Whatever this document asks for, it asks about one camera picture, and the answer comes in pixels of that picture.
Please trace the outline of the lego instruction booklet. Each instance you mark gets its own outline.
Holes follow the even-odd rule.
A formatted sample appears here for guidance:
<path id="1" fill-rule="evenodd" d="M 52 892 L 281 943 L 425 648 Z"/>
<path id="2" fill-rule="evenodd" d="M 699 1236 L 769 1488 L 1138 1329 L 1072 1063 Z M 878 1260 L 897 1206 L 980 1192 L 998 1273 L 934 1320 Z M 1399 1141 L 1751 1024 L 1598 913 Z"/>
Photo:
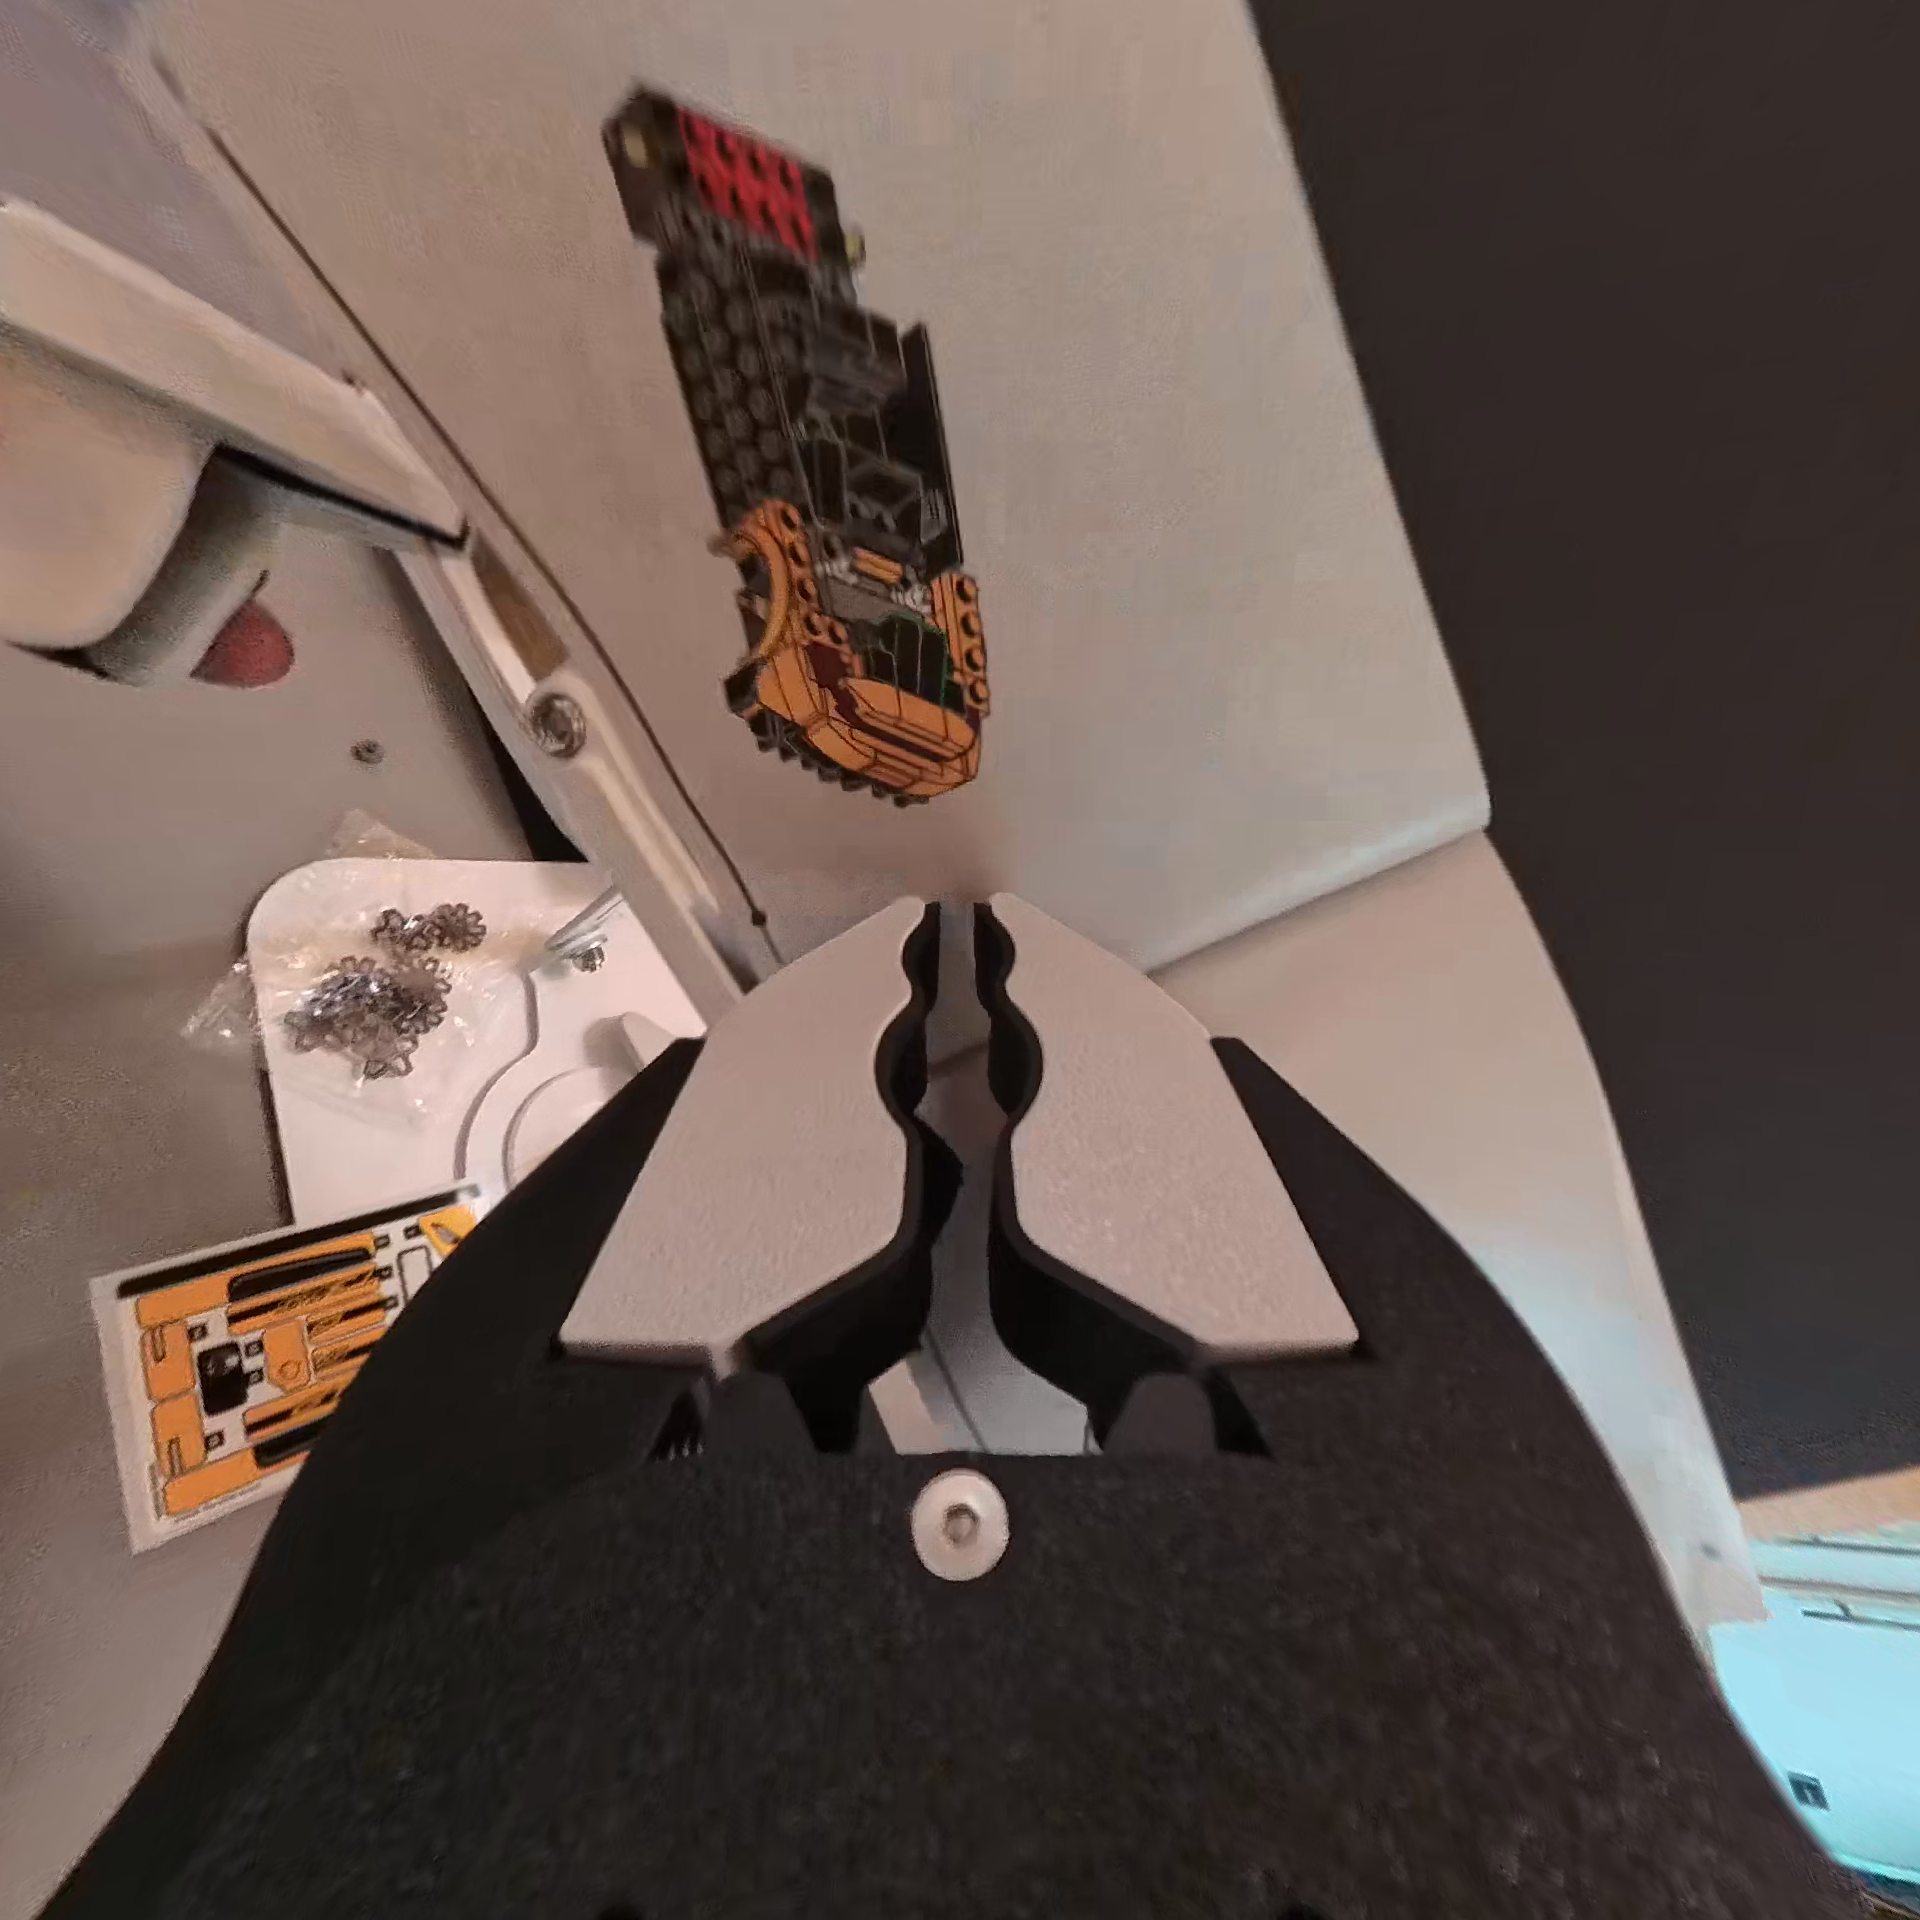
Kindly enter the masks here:
<path id="1" fill-rule="evenodd" d="M 970 1052 L 1006 892 L 1158 974 L 1522 1312 L 1691 1625 L 1763 1616 L 1246 5 L 159 5 L 145 53 L 539 608 L 496 678 L 596 700 L 738 971 L 946 895 Z M 993 678 L 954 797 L 842 793 L 724 709 L 732 568 L 602 144 L 638 81 L 820 163 L 870 307 L 928 325 Z"/>

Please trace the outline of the black backdrop panel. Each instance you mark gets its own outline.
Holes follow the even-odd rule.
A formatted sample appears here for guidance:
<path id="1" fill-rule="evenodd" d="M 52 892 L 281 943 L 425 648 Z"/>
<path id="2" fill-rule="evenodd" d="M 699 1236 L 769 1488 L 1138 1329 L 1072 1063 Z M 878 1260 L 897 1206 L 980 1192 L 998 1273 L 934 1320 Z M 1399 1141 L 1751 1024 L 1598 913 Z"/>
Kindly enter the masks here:
<path id="1" fill-rule="evenodd" d="M 1735 1494 L 1910 1470 L 1918 8 L 1252 13 Z"/>

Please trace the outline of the orange lego sticker sheet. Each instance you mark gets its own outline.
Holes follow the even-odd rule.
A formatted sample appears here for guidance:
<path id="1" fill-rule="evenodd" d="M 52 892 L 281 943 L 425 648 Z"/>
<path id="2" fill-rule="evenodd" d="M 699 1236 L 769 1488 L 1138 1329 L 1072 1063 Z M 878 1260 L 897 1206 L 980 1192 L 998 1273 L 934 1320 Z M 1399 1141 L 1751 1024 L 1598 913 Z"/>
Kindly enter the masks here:
<path id="1" fill-rule="evenodd" d="M 275 1499 L 487 1212 L 487 1188 L 460 1181 L 97 1277 L 130 1549 Z"/>

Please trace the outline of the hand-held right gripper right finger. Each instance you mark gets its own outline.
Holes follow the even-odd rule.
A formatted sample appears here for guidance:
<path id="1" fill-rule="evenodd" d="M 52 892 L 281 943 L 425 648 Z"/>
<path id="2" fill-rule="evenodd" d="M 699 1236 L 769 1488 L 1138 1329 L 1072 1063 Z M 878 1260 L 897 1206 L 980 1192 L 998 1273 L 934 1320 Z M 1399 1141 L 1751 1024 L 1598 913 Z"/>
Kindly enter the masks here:
<path id="1" fill-rule="evenodd" d="M 1068 1395 L 1095 1448 L 1148 1427 L 1260 1448 L 1230 1371 L 1360 1349 L 1209 1030 L 1148 974 L 1019 895 L 975 911 L 1003 1126 L 993 1326 Z"/>

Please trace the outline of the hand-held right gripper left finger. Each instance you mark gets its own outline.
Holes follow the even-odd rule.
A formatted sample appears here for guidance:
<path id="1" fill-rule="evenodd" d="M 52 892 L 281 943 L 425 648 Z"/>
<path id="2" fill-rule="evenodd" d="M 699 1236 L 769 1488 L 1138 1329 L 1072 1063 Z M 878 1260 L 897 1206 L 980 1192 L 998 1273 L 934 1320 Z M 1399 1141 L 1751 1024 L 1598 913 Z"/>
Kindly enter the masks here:
<path id="1" fill-rule="evenodd" d="M 783 1383 L 818 1448 L 919 1344 L 962 1165 L 921 1118 L 942 907 L 899 899 L 722 1014 L 561 1328 Z"/>

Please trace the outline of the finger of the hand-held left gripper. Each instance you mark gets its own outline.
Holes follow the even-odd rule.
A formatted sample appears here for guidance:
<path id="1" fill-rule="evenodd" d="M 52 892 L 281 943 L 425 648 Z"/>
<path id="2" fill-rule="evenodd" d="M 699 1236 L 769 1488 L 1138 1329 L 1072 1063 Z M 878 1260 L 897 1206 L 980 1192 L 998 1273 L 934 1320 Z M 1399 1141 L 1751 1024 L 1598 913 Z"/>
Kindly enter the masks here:
<path id="1" fill-rule="evenodd" d="M 22 198 L 3 203 L 3 321 L 366 520 L 428 544 L 466 537 L 464 510 L 378 396 Z"/>

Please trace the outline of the white rounded board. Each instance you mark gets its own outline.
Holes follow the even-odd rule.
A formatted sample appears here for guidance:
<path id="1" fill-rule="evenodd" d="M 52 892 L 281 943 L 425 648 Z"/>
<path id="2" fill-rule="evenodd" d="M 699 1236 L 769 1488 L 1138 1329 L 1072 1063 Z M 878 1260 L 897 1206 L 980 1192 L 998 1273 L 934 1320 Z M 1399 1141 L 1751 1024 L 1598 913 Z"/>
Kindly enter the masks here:
<path id="1" fill-rule="evenodd" d="M 604 894 L 579 864 L 354 855 L 281 875 L 254 905 L 248 963 L 295 1220 L 479 1183 L 492 1201 L 526 1179 L 673 1040 L 706 1021 L 636 913 L 550 936 Z M 450 957 L 449 1009 L 411 1069 L 368 1081 L 287 1030 L 299 999 L 375 951 L 387 907 L 466 905 L 481 947 Z"/>

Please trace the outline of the clear plastic parts bag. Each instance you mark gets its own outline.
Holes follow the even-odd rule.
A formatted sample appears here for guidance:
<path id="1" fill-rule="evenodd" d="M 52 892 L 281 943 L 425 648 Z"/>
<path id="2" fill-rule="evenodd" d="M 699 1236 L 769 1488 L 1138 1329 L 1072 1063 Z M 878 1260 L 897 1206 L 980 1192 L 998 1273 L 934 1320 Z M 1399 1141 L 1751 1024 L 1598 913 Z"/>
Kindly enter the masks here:
<path id="1" fill-rule="evenodd" d="M 258 895 L 180 1043 L 328 1112 L 464 1120 L 537 1043 L 550 939 L 607 889 L 583 862 L 435 855 L 350 806 Z"/>

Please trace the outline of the white book stand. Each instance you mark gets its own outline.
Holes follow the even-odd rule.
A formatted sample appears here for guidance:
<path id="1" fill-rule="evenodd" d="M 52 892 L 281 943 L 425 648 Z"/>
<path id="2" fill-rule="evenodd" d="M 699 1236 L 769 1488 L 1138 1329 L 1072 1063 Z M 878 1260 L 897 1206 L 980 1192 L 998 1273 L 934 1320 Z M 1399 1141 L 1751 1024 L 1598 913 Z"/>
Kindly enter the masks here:
<path id="1" fill-rule="evenodd" d="M 396 558 L 423 614 L 534 799 L 583 852 L 599 895 L 550 949 L 512 963 L 496 1024 L 519 1040 L 460 1112 L 456 1168 L 499 1197 L 673 1037 L 699 1037 L 780 959 L 713 831 L 559 571 L 361 321 L 236 147 L 186 115 L 224 201 L 243 214 L 344 365 L 464 510 L 464 544 Z"/>

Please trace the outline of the person's left hand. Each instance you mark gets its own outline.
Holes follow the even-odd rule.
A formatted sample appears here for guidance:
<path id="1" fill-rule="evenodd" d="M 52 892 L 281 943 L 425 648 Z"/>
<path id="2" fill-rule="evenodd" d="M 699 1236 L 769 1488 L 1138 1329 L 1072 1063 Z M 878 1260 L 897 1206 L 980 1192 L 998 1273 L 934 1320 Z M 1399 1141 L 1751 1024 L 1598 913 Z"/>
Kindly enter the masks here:
<path id="1" fill-rule="evenodd" d="M 281 684 L 295 663 L 294 635 L 258 596 L 252 596 L 226 616 L 191 678 L 216 688 L 256 691 Z"/>

